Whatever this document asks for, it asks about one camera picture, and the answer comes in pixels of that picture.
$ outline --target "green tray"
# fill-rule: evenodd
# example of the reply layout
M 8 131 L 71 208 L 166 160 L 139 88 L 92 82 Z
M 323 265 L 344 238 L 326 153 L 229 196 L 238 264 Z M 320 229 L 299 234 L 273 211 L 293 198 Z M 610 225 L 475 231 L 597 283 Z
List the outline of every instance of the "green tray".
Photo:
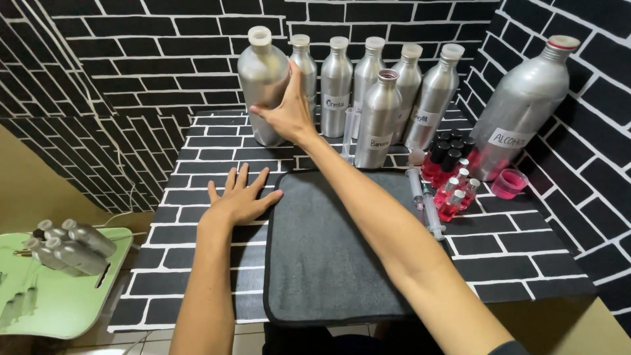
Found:
M 116 239 L 114 255 L 105 276 L 71 277 L 63 272 L 43 266 L 31 257 L 14 256 L 14 250 L 24 247 L 22 242 L 30 236 L 25 233 L 0 235 L 0 313 L 4 305 L 20 291 L 25 291 L 37 274 L 37 303 L 33 315 L 21 316 L 2 334 L 42 335 L 58 339 L 73 339 L 85 333 L 98 319 L 110 293 L 116 275 L 133 242 L 127 228 L 99 229 L 109 239 Z

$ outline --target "person's left hand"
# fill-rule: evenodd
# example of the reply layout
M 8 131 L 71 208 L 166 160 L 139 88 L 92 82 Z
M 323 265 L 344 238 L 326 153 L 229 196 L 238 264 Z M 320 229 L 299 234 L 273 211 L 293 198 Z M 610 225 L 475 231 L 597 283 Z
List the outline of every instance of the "person's left hand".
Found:
M 252 222 L 280 200 L 283 196 L 281 190 L 273 191 L 260 200 L 256 199 L 256 195 L 267 180 L 268 168 L 263 169 L 256 180 L 246 187 L 247 170 L 248 164 L 244 163 L 237 177 L 237 168 L 230 169 L 221 197 L 217 194 L 215 183 L 208 182 L 210 208 L 201 217 L 198 228 L 205 226 L 213 228 L 218 219 L 228 222 L 231 226 Z

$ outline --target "silver metal bottle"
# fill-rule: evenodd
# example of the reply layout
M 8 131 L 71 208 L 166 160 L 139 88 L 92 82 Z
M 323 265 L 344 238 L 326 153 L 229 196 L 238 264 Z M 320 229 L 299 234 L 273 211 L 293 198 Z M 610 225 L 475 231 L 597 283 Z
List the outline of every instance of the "silver metal bottle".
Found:
M 355 166 L 375 169 L 384 164 L 392 131 L 401 108 L 401 94 L 396 89 L 399 73 L 382 69 L 377 83 L 364 95 Z
M 381 37 L 368 37 L 366 39 L 366 53 L 362 60 L 355 66 L 353 72 L 353 131 L 352 137 L 357 139 L 359 134 L 359 122 L 362 119 L 363 96 L 377 83 L 377 75 L 381 69 L 386 68 L 381 52 L 386 40 Z
M 302 91 L 307 96 L 311 121 L 315 123 L 317 66 L 316 61 L 311 58 L 311 55 L 309 54 L 309 41 L 310 38 L 308 35 L 293 35 L 293 53 L 289 59 L 296 62 L 296 64 L 300 67 L 300 70 L 302 70 Z
M 456 64 L 464 48 L 449 43 L 442 46 L 439 63 L 423 77 L 421 90 L 416 96 L 403 144 L 410 149 L 426 149 L 438 129 L 440 120 L 449 106 L 460 79 Z
M 494 180 L 525 147 L 567 95 L 565 60 L 581 42 L 551 36 L 543 52 L 509 71 L 500 80 L 470 136 L 471 176 Z
M 239 56 L 237 68 L 245 96 L 245 104 L 261 105 L 274 109 L 283 101 L 289 84 L 289 62 L 280 49 L 273 46 L 272 34 L 264 26 L 247 32 L 250 46 Z M 285 139 L 263 118 L 249 112 L 254 138 L 261 145 L 276 147 Z
M 116 252 L 116 244 L 89 224 L 77 223 L 74 219 L 66 219 L 61 226 L 68 230 L 70 239 L 104 258 L 109 258 Z
M 347 47 L 346 37 L 331 38 L 331 53 L 320 73 L 320 129 L 331 138 L 344 135 L 346 108 L 350 103 L 353 65 L 346 55 Z
M 45 219 L 39 222 L 37 227 L 44 231 L 44 238 L 46 238 L 46 240 L 53 237 L 57 237 L 63 241 L 70 240 L 68 231 L 63 228 L 55 227 L 50 219 Z
M 46 248 L 54 250 L 57 259 L 90 276 L 102 273 L 107 267 L 105 259 L 76 241 L 61 241 L 59 238 L 50 238 L 46 241 Z
M 401 94 L 401 109 L 394 123 L 394 132 L 392 132 L 391 144 L 397 144 L 401 141 L 405 125 L 410 118 L 410 112 L 414 106 L 414 99 L 421 86 L 423 74 L 421 68 L 418 67 L 418 58 L 423 53 L 423 47 L 418 44 L 404 44 L 401 50 L 401 60 L 393 67 L 399 73 L 399 79 L 396 82 L 396 88 Z
M 64 263 L 62 260 L 55 257 L 55 252 L 44 246 L 44 242 L 37 238 L 28 238 L 24 242 L 24 247 L 31 249 L 31 253 L 34 258 L 39 260 L 42 265 L 47 266 L 53 270 L 62 271 L 70 276 L 80 276 L 83 272 L 75 269 L 72 266 Z

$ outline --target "gray mat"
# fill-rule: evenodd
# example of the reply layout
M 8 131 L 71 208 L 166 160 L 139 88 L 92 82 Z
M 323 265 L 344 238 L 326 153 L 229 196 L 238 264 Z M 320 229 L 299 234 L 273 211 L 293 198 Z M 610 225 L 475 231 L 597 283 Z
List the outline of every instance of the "gray mat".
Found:
M 364 173 L 414 212 L 403 170 Z M 334 325 L 413 314 L 319 171 L 288 173 L 276 188 L 285 194 L 269 221 L 263 305 L 270 321 Z

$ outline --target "hand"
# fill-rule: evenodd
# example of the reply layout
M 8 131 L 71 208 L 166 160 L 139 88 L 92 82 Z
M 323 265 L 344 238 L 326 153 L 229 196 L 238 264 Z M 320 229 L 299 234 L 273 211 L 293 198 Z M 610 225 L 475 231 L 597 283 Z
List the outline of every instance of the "hand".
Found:
M 291 59 L 289 68 L 292 71 L 292 77 L 281 104 L 272 110 L 256 105 L 250 106 L 249 110 L 263 117 L 283 138 L 302 147 L 305 142 L 314 137 L 317 138 L 318 133 L 311 121 L 309 103 L 301 91 L 302 71 Z
M 259 190 L 265 185 L 269 169 L 265 168 L 256 180 L 248 187 L 248 164 L 244 163 L 237 177 L 237 168 L 230 169 L 226 179 L 226 187 L 223 195 L 219 197 L 215 190 L 215 183 L 208 182 L 208 196 L 210 196 L 210 208 L 199 221 L 198 228 L 213 228 L 217 220 L 227 221 L 230 226 L 252 222 L 271 205 L 275 204 L 283 196 L 281 190 L 271 192 L 269 195 L 256 199 Z

